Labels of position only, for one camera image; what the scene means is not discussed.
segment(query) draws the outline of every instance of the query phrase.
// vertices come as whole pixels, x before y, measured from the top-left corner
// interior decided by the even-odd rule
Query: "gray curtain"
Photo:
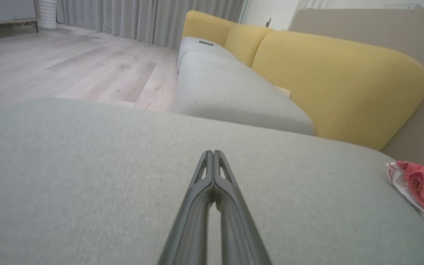
[[[243,0],[57,0],[57,22],[171,48],[198,10],[237,22]]]

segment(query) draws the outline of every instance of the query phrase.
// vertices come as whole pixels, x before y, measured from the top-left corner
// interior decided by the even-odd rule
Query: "wall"
[[[300,10],[291,30],[399,50],[424,65],[424,10]],[[424,99],[382,152],[424,164]]]
[[[387,4],[417,4],[424,8],[424,0],[333,0],[329,8],[387,8]]]
[[[299,0],[249,0],[245,24],[265,26],[271,17],[270,28],[288,29]]]

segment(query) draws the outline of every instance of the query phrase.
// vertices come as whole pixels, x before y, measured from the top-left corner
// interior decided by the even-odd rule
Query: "wooden floor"
[[[168,111],[177,51],[59,25],[0,38],[0,108],[35,98],[67,98]]]

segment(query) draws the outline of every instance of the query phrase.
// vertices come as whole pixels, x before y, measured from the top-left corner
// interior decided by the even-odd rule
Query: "yellow cushion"
[[[230,29],[225,48],[251,67],[259,45],[271,31],[272,29],[266,27],[236,24]]]
[[[313,120],[317,136],[380,150],[424,97],[424,67],[394,50],[290,31],[266,35],[252,69]]]
[[[213,15],[189,11],[185,16],[183,37],[206,39],[224,47],[229,31],[234,25],[234,22]]]

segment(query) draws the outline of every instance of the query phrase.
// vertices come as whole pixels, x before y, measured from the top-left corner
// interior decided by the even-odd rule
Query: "sofa seat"
[[[221,58],[238,61],[238,59],[233,54],[215,42],[196,37],[184,37],[181,41],[178,54],[178,71],[180,70],[182,58],[187,52],[192,50],[207,52]]]
[[[380,152],[62,99],[0,111],[0,264],[156,264],[207,149],[227,156],[274,265],[424,264],[424,219]],[[215,207],[208,236],[221,264]]]
[[[174,112],[313,134],[311,119],[271,83],[237,60],[189,51],[178,76]]]

